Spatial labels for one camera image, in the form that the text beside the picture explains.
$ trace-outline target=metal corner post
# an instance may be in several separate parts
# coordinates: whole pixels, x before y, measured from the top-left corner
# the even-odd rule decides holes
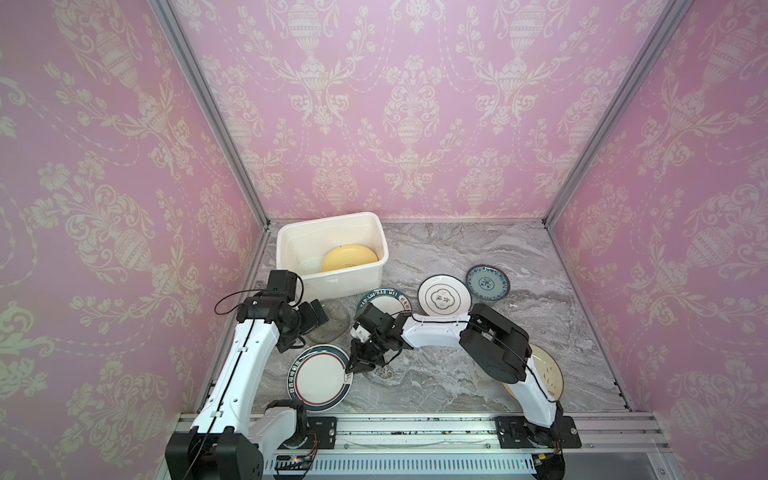
[[[259,221],[261,229],[266,231],[270,221],[266,216],[266,211],[261,204],[261,200],[259,200],[256,186],[253,184],[253,181],[245,168],[245,164],[240,158],[237,146],[235,145],[230,132],[227,130],[224,118],[219,111],[214,96],[208,88],[203,71],[197,63],[194,53],[192,52],[192,47],[187,41],[187,36],[184,34],[184,30],[170,4],[170,0],[148,1],[154,10],[157,21],[163,29],[170,47],[176,55],[176,59],[181,66],[184,76],[189,82],[190,89],[197,99],[200,109],[208,120],[210,129],[213,131],[216,140],[221,146],[224,157],[227,159],[227,163],[230,165],[232,173],[234,174],[237,183],[240,185],[240,189],[243,191],[243,195],[248,202],[248,206],[253,213],[253,216]]]
[[[669,0],[544,218],[551,229],[694,0]]]

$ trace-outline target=plate with red ring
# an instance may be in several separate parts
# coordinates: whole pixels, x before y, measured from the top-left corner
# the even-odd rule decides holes
[[[335,345],[315,345],[297,356],[288,371],[288,395],[310,412],[323,412],[344,400],[352,386],[345,373],[349,356]]]

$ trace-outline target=black mounting plate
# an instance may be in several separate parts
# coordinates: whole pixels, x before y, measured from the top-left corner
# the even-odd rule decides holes
[[[317,448],[319,450],[333,450],[336,447],[336,417],[307,417],[310,424],[309,430],[317,435]],[[311,449],[311,440],[300,445],[299,449]],[[288,449],[283,443],[281,449]]]
[[[504,415],[496,417],[496,436],[498,437],[498,443],[503,449],[535,449],[536,445],[533,445],[528,440],[528,427],[525,422],[525,417],[522,415]],[[563,449],[580,449],[581,439],[578,436],[578,430],[576,430],[576,424],[572,417],[563,417],[561,422],[560,438],[563,439],[561,447]]]

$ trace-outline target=yellow plate in bin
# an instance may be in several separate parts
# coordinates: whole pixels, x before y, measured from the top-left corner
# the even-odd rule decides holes
[[[331,270],[341,270],[351,266],[365,265],[366,263],[378,262],[379,258],[373,253],[373,250],[363,245],[342,245],[329,251],[323,259],[323,266],[320,268],[323,272]]]

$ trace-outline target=wallpaper floral pattern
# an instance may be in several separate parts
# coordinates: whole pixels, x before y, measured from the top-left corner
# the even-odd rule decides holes
[[[173,4],[270,218],[541,218],[666,0]]]
[[[768,454],[768,2],[694,2],[554,226],[690,480]]]
[[[0,8],[0,478],[154,478],[260,228],[148,3]]]

